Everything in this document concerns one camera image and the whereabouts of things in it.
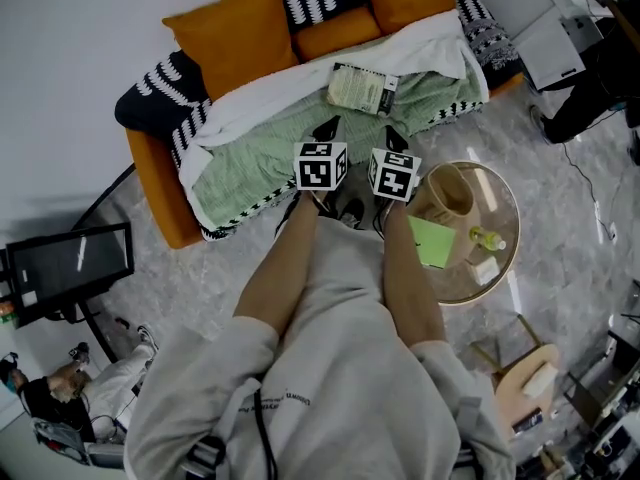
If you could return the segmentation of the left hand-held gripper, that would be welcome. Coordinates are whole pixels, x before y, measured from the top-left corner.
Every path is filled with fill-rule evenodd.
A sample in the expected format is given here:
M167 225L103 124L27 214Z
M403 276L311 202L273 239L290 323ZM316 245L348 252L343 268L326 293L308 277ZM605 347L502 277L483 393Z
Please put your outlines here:
M346 142L330 142L339 131L341 117L335 115L315 127L311 136L316 142L294 144L294 172L298 190L333 191L343 181L348 169Z

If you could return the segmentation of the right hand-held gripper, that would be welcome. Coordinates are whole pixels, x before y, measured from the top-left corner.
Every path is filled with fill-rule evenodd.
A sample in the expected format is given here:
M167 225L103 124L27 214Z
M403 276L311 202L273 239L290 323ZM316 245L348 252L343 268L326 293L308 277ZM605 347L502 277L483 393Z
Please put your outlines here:
M403 154L409 150L406 139L391 125L386 125L387 150L373 148L368 166L368 180L375 196L408 202L419 182L422 159Z

